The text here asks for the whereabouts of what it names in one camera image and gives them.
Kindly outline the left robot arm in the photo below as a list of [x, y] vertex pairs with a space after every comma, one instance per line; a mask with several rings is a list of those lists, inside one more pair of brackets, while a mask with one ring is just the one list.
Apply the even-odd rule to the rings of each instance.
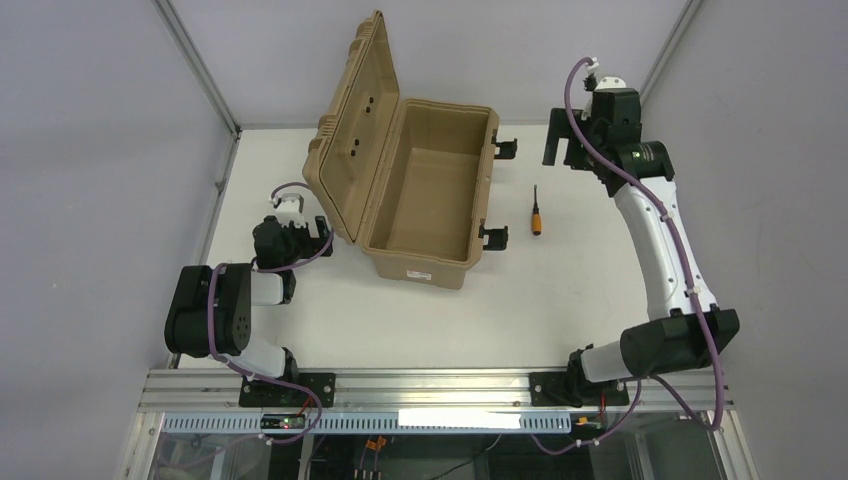
[[192, 358], [210, 357], [250, 380], [299, 382], [293, 353], [252, 330], [254, 307], [289, 304], [295, 269], [333, 253], [334, 232], [316, 216], [310, 224], [265, 217], [252, 230], [254, 259], [219, 267], [182, 268], [164, 326], [167, 349]]

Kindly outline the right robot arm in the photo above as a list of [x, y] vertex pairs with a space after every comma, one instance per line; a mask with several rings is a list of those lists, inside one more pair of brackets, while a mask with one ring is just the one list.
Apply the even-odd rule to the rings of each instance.
[[648, 320], [620, 338], [572, 356], [582, 381], [640, 379], [713, 366], [739, 332], [733, 309], [720, 307], [706, 285], [679, 220], [675, 170], [666, 146], [641, 138], [636, 90], [596, 91], [584, 110], [554, 108], [543, 164], [594, 173], [622, 215], [634, 244]]

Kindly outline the orange black screwdriver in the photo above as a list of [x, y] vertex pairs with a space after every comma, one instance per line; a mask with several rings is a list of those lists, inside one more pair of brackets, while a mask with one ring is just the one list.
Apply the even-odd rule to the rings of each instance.
[[533, 205], [531, 213], [531, 231], [534, 236], [542, 234], [542, 219], [538, 203], [538, 186], [533, 186]]

